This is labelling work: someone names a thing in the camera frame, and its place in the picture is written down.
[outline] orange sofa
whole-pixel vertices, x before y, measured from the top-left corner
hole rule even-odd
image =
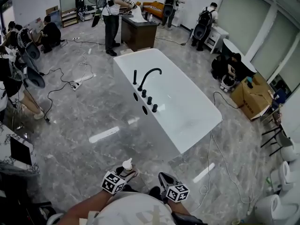
[[[144,2],[143,3],[143,10],[155,15],[156,17],[163,18],[163,10],[164,4],[161,2]]]

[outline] white cap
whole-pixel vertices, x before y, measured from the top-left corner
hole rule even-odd
[[[131,161],[132,161],[132,158],[123,162],[122,166],[125,168],[125,170],[128,170],[128,171],[132,170]]]

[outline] white bathtub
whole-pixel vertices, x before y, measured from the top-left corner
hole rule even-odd
[[[162,75],[159,71],[148,75],[143,85],[147,97],[142,98],[137,88],[153,68],[160,68]],[[191,148],[222,120],[220,111],[204,93],[157,49],[116,57],[113,69],[118,87],[139,118],[139,126],[166,161]],[[133,85],[134,70],[137,70],[137,85]],[[152,105],[147,105],[148,96],[153,97]],[[151,111],[153,104],[158,105],[155,113]]]

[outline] marble floor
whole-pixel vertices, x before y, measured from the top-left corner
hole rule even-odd
[[[104,43],[105,27],[102,21],[95,28],[91,28],[91,21],[86,21],[61,31],[62,38],[80,37],[84,41]],[[172,31],[158,28],[157,37],[182,43],[186,42],[188,32],[183,28]],[[120,41],[120,30],[116,40]],[[91,53],[84,56],[97,76],[84,81],[77,91],[67,85],[63,90],[50,94],[53,100],[48,113],[50,124],[44,120],[31,121],[35,130],[32,142],[40,166],[40,175],[29,181],[29,193],[33,200],[50,200],[58,210],[67,210],[99,192],[106,171],[133,158],[141,171],[140,176],[131,182],[134,189],[147,192],[159,184],[159,172],[170,173],[191,189],[184,204],[205,223],[228,224],[234,218],[244,218],[249,204],[242,203],[213,141],[210,143],[210,163],[215,163],[216,167],[210,173],[210,190],[199,208],[204,197],[199,193],[199,188],[208,185],[208,178],[198,183],[192,180],[207,167],[210,135],[172,161],[162,161],[159,151],[153,149],[146,134],[139,129],[139,123],[129,122],[135,119],[135,115],[116,89],[113,59],[105,53],[104,46],[83,43],[80,51],[80,43],[69,42],[64,47],[56,47],[52,52],[42,54],[37,64],[44,73],[61,68],[65,81],[80,79],[85,71],[84,66],[79,66],[84,61],[82,51],[87,52],[90,48]],[[126,48],[122,45],[116,52],[119,54]],[[208,50],[198,52],[190,43],[180,46],[160,39],[156,39],[155,48],[170,58],[211,101],[213,92],[219,91],[229,103],[235,105],[210,74],[215,54],[211,55]],[[87,66],[86,75],[90,74],[90,67]],[[60,71],[50,73],[45,76],[45,89],[30,89],[45,110],[50,107],[48,92],[64,84],[60,76]],[[266,177],[281,162],[281,158],[279,154],[270,158],[270,148],[260,149],[261,133],[265,130],[260,121],[250,122],[242,111],[231,108],[218,94],[216,107],[222,113],[223,121],[212,133],[243,201],[249,202],[250,197],[252,208],[262,194]],[[89,143],[89,137],[114,127],[119,127],[119,131],[96,143]]]

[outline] shorts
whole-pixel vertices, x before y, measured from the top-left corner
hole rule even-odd
[[[16,104],[17,102],[21,102],[24,99],[24,96],[25,96],[24,90],[25,90],[25,87],[24,87],[24,84],[22,84],[19,91],[10,97],[13,104]]]

